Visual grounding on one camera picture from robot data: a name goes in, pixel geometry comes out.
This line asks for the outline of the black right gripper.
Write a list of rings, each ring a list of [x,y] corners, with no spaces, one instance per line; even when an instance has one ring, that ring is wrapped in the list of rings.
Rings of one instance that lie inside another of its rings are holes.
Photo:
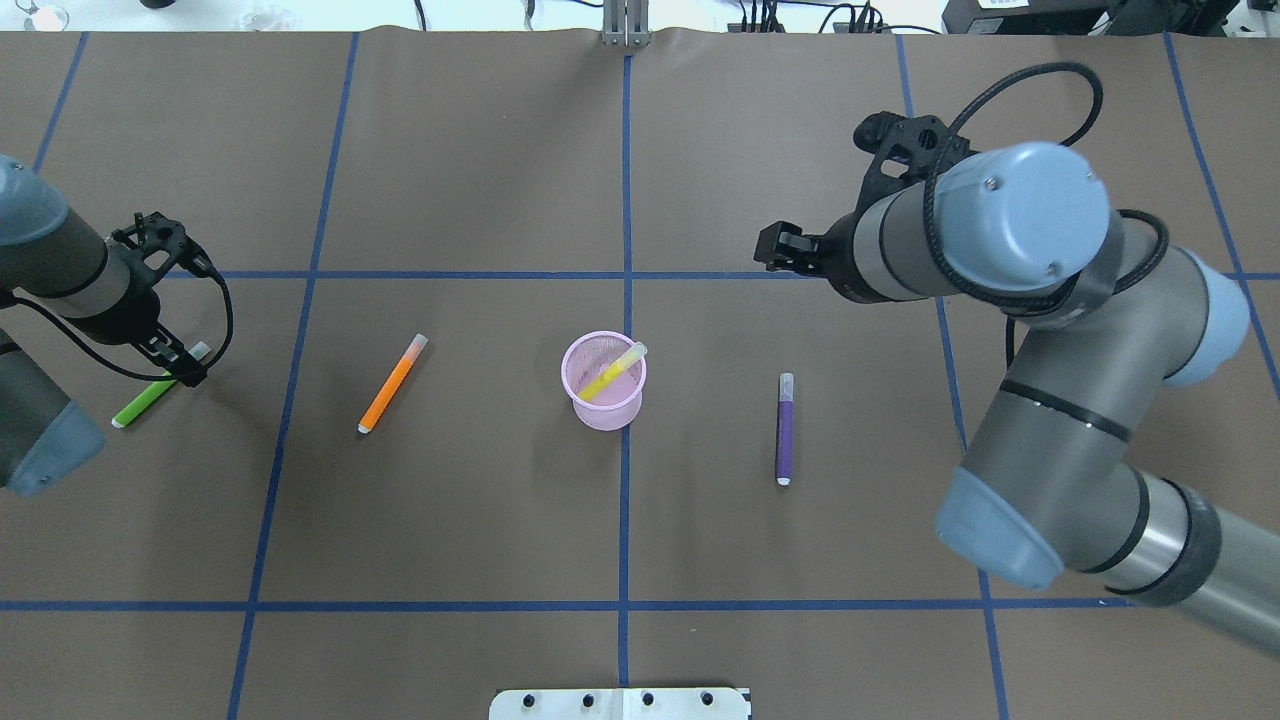
[[[804,234],[799,225],[776,222],[760,231],[753,260],[765,272],[820,277],[832,286],[849,286],[849,242],[845,232]]]

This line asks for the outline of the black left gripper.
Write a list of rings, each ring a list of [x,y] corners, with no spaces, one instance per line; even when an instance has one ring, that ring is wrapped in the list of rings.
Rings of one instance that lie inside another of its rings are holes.
[[[187,348],[175,334],[159,322],[145,325],[131,340],[131,347],[187,387],[195,388],[209,377],[209,368],[202,363],[206,356],[206,346],[193,345]]]

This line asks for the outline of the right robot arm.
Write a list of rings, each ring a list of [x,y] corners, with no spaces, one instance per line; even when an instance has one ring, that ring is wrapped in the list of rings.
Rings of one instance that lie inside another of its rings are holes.
[[[1277,536],[1126,462],[1162,387],[1242,346],[1239,286],[1153,222],[1114,209],[1057,143],[974,152],[933,188],[891,191],[823,234],[764,228],[754,258],[860,304],[986,295],[1027,327],[934,518],[940,541],[1005,582],[1064,571],[1277,653]]]

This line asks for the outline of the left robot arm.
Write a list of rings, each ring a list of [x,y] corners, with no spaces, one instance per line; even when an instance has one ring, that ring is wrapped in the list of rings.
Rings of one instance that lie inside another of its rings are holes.
[[[157,286],[175,269],[212,282],[224,336],[198,356],[161,320]],[[106,234],[18,158],[1,160],[3,309],[24,309],[86,357],[141,382],[200,386],[221,361],[236,328],[225,277],[186,227],[159,211],[137,213]],[[12,334],[3,334],[3,488],[32,497],[81,469],[105,436]]]

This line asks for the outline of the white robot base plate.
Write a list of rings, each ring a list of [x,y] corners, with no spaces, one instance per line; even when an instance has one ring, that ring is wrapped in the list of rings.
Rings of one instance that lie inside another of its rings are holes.
[[[508,689],[489,719],[753,719],[750,692],[732,687]]]

